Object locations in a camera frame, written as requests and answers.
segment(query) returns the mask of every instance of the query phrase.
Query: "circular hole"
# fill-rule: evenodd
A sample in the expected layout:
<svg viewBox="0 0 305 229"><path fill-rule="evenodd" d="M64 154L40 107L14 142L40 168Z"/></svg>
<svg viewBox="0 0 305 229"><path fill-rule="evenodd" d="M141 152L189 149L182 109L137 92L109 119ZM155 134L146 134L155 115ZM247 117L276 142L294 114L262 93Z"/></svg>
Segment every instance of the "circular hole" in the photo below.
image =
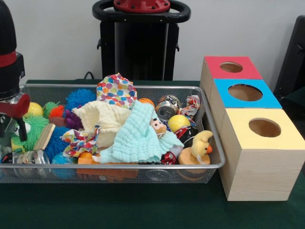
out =
<svg viewBox="0 0 305 229"><path fill-rule="evenodd" d="M253 102L260 100L263 97L263 93L256 87L246 84L236 84L229 87L228 92L236 99Z"/></svg>
<svg viewBox="0 0 305 229"><path fill-rule="evenodd" d="M277 137L281 134L280 126L269 119L253 119L249 122L250 129L262 137Z"/></svg>
<svg viewBox="0 0 305 229"><path fill-rule="evenodd" d="M243 70L243 67L234 62L224 62L220 64L220 68L228 73L240 73Z"/></svg>

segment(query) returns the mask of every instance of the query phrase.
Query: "orange ball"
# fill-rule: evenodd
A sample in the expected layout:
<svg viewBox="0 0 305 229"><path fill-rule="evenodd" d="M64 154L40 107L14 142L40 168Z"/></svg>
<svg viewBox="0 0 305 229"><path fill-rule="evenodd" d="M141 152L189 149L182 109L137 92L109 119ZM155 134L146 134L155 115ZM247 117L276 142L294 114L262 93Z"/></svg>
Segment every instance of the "orange ball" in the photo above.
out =
<svg viewBox="0 0 305 229"><path fill-rule="evenodd" d="M64 109L63 105L53 108L49 114L49 118L62 117Z"/></svg>
<svg viewBox="0 0 305 229"><path fill-rule="evenodd" d="M91 159L92 158L92 154L89 152L83 152L80 154L80 158L88 158Z"/></svg>
<svg viewBox="0 0 305 229"><path fill-rule="evenodd" d="M153 101L151 99L142 98L142 99L139 99L139 102L141 102L143 104L151 104L154 107Z"/></svg>

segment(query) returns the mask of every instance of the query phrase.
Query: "polka dot fabric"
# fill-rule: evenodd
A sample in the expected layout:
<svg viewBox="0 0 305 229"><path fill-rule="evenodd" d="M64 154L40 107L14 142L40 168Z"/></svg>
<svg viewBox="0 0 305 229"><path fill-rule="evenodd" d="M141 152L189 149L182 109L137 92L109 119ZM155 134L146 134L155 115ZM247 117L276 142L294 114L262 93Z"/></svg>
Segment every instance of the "polka dot fabric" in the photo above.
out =
<svg viewBox="0 0 305 229"><path fill-rule="evenodd" d="M125 79L119 73L106 76L97 85L96 95L98 101L124 108L129 108L137 100L137 91L133 82Z"/></svg>

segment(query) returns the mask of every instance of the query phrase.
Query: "white wall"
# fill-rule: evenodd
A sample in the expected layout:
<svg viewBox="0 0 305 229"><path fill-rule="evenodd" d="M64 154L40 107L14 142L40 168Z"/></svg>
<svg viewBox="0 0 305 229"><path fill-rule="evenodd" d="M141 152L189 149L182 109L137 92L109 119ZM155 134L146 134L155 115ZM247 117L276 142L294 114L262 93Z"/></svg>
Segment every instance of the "white wall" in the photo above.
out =
<svg viewBox="0 0 305 229"><path fill-rule="evenodd" d="M14 18L18 51L27 79L77 79L87 71L101 78L96 50L97 0L6 0ZM204 55L247 55L275 86L304 0L183 0L192 9L180 24L174 79L199 80Z"/></svg>

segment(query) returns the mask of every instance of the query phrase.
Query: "duck beak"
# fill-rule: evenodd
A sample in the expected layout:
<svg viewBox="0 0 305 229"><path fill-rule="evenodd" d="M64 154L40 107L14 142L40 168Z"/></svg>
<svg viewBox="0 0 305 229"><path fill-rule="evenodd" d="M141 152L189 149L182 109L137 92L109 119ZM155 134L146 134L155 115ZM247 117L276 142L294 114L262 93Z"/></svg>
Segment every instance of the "duck beak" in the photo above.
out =
<svg viewBox="0 0 305 229"><path fill-rule="evenodd" d="M206 153L207 153L207 154L210 154L212 151L213 151L213 149L212 149L212 147L209 145L209 146L208 146L208 149L206 150Z"/></svg>

